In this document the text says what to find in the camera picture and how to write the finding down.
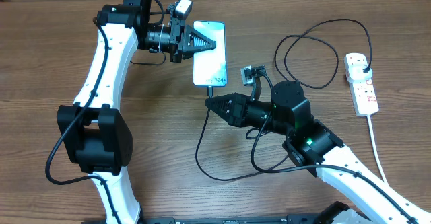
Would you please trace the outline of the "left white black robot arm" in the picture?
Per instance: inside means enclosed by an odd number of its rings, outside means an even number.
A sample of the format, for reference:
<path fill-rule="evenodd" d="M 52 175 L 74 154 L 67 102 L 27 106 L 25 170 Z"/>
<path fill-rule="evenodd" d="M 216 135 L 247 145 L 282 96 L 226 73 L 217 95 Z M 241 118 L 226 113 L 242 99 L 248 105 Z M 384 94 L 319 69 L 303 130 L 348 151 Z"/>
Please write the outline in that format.
<path fill-rule="evenodd" d="M 214 40 L 186 24 L 191 0 L 161 8 L 162 21 L 150 22 L 155 0 L 123 0 L 105 5 L 93 19 L 98 29 L 95 55 L 85 83 L 71 105 L 57 111 L 60 137 L 70 162 L 83 180 L 96 185 L 107 223 L 143 223 L 128 173 L 133 136 L 120 113 L 129 65 L 138 50 L 160 53 L 179 63 L 195 53 L 213 50 Z"/>

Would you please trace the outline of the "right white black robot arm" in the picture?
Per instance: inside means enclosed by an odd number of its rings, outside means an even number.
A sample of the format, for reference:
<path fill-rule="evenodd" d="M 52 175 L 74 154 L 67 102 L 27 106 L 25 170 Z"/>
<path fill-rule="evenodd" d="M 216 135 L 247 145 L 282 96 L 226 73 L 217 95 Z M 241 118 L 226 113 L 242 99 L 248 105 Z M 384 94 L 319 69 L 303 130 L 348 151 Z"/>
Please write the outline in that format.
<path fill-rule="evenodd" d="M 205 106 L 230 126 L 255 127 L 285 136 L 283 148 L 307 169 L 354 203 L 373 223 L 429 223 L 430 213 L 395 192 L 374 175 L 335 133 L 314 118 L 299 83 L 283 81 L 270 102 L 239 93 L 214 96 Z"/>

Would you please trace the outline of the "blue Samsung Galaxy smartphone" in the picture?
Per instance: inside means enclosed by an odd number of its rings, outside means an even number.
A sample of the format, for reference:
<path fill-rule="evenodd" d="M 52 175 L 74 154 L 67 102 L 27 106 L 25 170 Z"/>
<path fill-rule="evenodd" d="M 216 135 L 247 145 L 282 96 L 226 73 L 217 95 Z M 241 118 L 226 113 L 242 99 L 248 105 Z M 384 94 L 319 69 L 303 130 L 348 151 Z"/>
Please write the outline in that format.
<path fill-rule="evenodd" d="M 197 20 L 193 27 L 215 41 L 213 50 L 193 55 L 193 84 L 203 87 L 224 87 L 227 84 L 226 27 L 224 22 Z"/>

